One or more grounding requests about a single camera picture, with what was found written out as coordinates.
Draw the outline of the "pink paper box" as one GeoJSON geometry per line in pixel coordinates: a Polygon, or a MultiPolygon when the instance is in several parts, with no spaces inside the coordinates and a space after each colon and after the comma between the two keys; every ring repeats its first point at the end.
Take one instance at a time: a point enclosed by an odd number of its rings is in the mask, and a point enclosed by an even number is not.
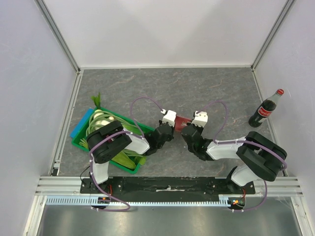
{"type": "Polygon", "coordinates": [[[175,131],[181,132],[188,123],[191,123],[191,119],[182,116],[176,116],[175,118],[175,131]]]}

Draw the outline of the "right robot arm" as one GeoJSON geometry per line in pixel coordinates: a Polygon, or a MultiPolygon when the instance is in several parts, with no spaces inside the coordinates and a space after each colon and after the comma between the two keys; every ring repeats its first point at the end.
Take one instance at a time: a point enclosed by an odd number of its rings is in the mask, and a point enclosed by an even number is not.
{"type": "Polygon", "coordinates": [[[189,152],[203,161],[240,159],[242,166],[234,167],[226,178],[226,187],[236,192],[257,179],[272,182],[285,167],[286,151],[251,131],[247,136],[235,140],[217,141],[204,139],[203,128],[193,124],[182,129],[181,135],[189,152]]]}

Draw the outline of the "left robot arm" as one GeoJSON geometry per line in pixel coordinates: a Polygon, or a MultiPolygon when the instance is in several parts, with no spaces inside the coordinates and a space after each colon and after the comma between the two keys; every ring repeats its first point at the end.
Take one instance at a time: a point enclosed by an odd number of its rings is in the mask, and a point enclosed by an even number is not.
{"type": "Polygon", "coordinates": [[[108,180],[109,161],[121,151],[151,155],[173,139],[174,130],[175,121],[161,120],[159,127],[142,137],[124,129],[123,125],[115,120],[92,132],[87,136],[87,144],[94,183],[101,184],[108,180]]]}

